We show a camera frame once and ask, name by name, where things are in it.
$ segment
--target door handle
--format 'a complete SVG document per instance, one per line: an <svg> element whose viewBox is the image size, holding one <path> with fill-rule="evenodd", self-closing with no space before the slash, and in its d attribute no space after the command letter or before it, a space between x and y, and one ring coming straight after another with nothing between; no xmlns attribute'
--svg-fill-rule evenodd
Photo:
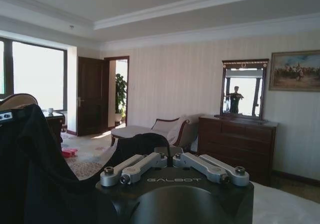
<svg viewBox="0 0 320 224"><path fill-rule="evenodd" d="M81 102L84 102L85 100L82 100L80 96L78 96L78 107L81 107Z"/></svg>

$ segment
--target wooden door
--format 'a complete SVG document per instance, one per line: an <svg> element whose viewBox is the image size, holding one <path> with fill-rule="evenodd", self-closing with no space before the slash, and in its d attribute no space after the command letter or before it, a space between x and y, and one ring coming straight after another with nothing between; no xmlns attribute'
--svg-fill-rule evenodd
<svg viewBox="0 0 320 224"><path fill-rule="evenodd" d="M109 63L78 58L77 135L108 130Z"/></svg>

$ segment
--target door frame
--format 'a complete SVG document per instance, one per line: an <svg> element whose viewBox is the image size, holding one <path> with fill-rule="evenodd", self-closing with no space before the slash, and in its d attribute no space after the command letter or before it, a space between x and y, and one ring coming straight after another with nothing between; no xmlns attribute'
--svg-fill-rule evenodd
<svg viewBox="0 0 320 224"><path fill-rule="evenodd" d="M125 102L125 126L128 125L128 101L129 101L129 67L130 67L130 56L111 56L105 57L104 60L110 61L117 61L117 60L127 60L127 73L126 73L126 102Z"/></svg>

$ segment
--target chaise lounge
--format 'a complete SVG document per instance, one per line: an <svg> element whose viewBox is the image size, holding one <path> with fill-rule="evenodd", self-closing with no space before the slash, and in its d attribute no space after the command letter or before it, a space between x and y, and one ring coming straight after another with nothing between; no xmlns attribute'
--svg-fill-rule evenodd
<svg viewBox="0 0 320 224"><path fill-rule="evenodd" d="M199 117L203 114L181 116L173 120L156 119L152 128L128 125L111 130L112 145L116 138L132 138L138 134L155 133L164 136L171 146L189 151L198 135Z"/></svg>

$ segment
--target white bed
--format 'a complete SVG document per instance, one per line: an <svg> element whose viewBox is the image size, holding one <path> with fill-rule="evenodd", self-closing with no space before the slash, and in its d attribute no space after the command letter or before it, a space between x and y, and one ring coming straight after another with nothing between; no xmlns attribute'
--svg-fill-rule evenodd
<svg viewBox="0 0 320 224"><path fill-rule="evenodd" d="M320 204L254 183L254 224L320 224Z"/></svg>

